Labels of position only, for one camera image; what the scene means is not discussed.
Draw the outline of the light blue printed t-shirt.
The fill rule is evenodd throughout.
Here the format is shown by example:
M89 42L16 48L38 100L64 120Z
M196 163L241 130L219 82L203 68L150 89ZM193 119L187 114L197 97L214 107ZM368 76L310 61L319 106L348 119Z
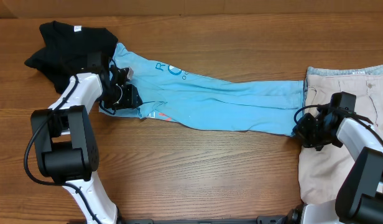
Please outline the light blue printed t-shirt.
M130 81L142 105L116 111L117 117L155 118L189 128L257 131L289 136L303 105L302 81L232 83L148 60L118 43L113 64L133 70Z

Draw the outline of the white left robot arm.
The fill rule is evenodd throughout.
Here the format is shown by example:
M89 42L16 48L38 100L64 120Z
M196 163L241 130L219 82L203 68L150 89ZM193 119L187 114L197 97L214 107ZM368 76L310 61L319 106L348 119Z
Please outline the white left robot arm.
M33 135L24 155L26 174L38 184L67 190L86 223L125 222L97 173L99 152L89 112L95 103L111 115L142 105L132 76L131 68L117 68L106 54L88 54L86 67L70 78L63 95L30 117Z

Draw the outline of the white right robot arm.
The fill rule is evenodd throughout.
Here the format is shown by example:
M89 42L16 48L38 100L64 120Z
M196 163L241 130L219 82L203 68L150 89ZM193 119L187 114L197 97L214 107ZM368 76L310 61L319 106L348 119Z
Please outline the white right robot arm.
M354 165L335 200L295 208L288 223L383 224L383 140L372 121L355 112L355 104L356 95L339 92L328 104L314 106L318 115L294 119L293 135L303 147L345 146Z

